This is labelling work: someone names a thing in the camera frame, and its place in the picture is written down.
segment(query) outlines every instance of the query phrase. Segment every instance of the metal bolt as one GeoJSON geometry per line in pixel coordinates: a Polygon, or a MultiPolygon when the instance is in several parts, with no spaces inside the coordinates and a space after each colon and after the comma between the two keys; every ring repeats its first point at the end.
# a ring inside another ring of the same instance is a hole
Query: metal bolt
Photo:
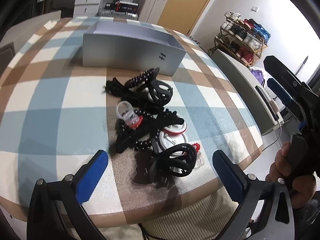
{"type": "Polygon", "coordinates": [[[284,179],[279,178],[279,179],[278,179],[278,182],[279,182],[280,184],[284,184],[284,179]]]}
{"type": "Polygon", "coordinates": [[[43,179],[38,179],[36,183],[37,183],[37,185],[42,185],[43,179]]]}
{"type": "Polygon", "coordinates": [[[255,180],[257,177],[256,177],[256,175],[254,175],[252,173],[249,173],[248,174],[248,178],[251,179],[251,180],[255,180]]]}
{"type": "Polygon", "coordinates": [[[64,179],[65,179],[66,181],[71,181],[71,180],[73,179],[73,175],[72,175],[72,174],[69,174],[69,175],[65,176],[64,179]]]}

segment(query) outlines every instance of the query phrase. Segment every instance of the wooden door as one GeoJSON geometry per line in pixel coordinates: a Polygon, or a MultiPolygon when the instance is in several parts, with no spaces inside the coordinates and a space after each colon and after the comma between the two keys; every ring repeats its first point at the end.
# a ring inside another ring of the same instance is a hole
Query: wooden door
{"type": "Polygon", "coordinates": [[[158,25],[188,34],[208,0],[168,0],[158,25]]]}

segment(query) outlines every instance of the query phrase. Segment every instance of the blue gripper pad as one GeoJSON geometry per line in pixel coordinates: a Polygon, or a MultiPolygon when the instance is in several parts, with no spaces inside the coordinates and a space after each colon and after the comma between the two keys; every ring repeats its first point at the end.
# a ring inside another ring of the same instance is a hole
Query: blue gripper pad
{"type": "Polygon", "coordinates": [[[247,188],[243,171],[222,150],[213,153],[212,164],[232,201],[241,203],[247,188]]]}
{"type": "Polygon", "coordinates": [[[270,88],[281,100],[285,106],[289,106],[292,103],[292,99],[286,90],[273,78],[267,80],[268,88],[270,88]]]}
{"type": "Polygon", "coordinates": [[[102,174],[108,166],[108,154],[105,151],[98,150],[93,158],[95,158],[95,160],[93,160],[91,166],[88,167],[76,186],[76,198],[80,205],[90,199],[102,174]]]}

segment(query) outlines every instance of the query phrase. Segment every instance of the checkered tablecloth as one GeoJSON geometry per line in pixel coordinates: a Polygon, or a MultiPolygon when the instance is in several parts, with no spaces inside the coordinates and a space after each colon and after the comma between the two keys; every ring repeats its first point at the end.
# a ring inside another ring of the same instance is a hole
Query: checkered tablecloth
{"type": "Polygon", "coordinates": [[[250,112],[216,64],[185,35],[133,20],[107,17],[49,21],[15,55],[0,78],[0,204],[26,221],[37,179],[61,180],[99,149],[109,164],[84,208],[98,227],[137,223],[179,210],[213,193],[221,183],[212,154],[222,149],[242,169],[260,154],[262,139],[250,112]],[[205,165],[184,178],[148,184],[148,159],[127,149],[115,154],[115,106],[107,79],[124,83],[140,74],[82,67],[83,33],[97,20],[125,21],[169,32],[187,53],[173,77],[166,106],[187,122],[205,165]]]}

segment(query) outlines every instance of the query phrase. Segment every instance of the hand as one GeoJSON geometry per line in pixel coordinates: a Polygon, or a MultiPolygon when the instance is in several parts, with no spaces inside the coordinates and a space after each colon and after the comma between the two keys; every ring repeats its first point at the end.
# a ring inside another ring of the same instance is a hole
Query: hand
{"type": "MultiPolygon", "coordinates": [[[[285,179],[285,177],[290,175],[291,166],[285,158],[287,157],[289,150],[290,142],[283,144],[281,150],[276,154],[275,162],[270,166],[266,181],[276,181],[278,178],[285,179]]],[[[303,207],[316,192],[316,178],[313,175],[297,177],[292,183],[292,188],[296,190],[291,196],[292,208],[303,207]]]]}

